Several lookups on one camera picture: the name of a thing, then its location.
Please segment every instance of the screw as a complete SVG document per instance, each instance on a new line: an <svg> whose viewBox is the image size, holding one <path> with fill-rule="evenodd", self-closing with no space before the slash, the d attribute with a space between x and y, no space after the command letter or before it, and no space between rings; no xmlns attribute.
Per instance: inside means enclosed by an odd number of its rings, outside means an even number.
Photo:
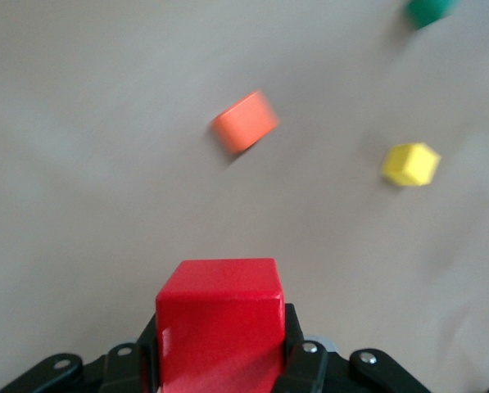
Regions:
<svg viewBox="0 0 489 393"><path fill-rule="evenodd" d="M305 342L304 344L302 344L302 349L309 354L314 354L319 350L319 348L317 348L317 346L313 342Z"/></svg>
<svg viewBox="0 0 489 393"><path fill-rule="evenodd" d="M377 358L375 357L374 354L370 354L369 352L361 352L360 355L360 360L367 364L376 364L377 363Z"/></svg>

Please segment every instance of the gray surface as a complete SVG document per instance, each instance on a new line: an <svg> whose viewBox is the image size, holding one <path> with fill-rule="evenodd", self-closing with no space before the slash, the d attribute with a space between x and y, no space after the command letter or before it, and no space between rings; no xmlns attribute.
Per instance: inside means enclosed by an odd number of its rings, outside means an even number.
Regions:
<svg viewBox="0 0 489 393"><path fill-rule="evenodd" d="M489 386L489 1L0 1L0 386L136 337L188 258L273 256L305 332ZM207 125L261 88L237 159ZM385 151L442 154L432 185Z"/></svg>

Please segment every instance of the toy block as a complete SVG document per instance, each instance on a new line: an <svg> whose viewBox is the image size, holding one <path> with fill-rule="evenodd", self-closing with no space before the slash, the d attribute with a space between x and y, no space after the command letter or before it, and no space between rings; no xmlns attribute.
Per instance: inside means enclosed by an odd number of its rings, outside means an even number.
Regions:
<svg viewBox="0 0 489 393"><path fill-rule="evenodd" d="M277 125L277 116L260 91L233 104L211 123L231 154L245 151Z"/></svg>
<svg viewBox="0 0 489 393"><path fill-rule="evenodd" d="M265 393L283 370L275 260L186 260L156 297L162 393Z"/></svg>
<svg viewBox="0 0 489 393"><path fill-rule="evenodd" d="M455 0L412 0L405 12L421 29L447 16L455 3Z"/></svg>
<svg viewBox="0 0 489 393"><path fill-rule="evenodd" d="M382 175L397 186L423 186L432 182L440 159L425 143L395 146L387 154Z"/></svg>

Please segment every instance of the orange cube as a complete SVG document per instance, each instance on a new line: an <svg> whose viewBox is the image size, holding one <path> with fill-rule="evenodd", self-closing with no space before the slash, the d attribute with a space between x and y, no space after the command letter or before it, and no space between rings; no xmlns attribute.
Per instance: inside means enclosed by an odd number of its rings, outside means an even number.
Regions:
<svg viewBox="0 0 489 393"><path fill-rule="evenodd" d="M233 104L211 123L231 154L245 151L277 125L274 110L259 90Z"/></svg>

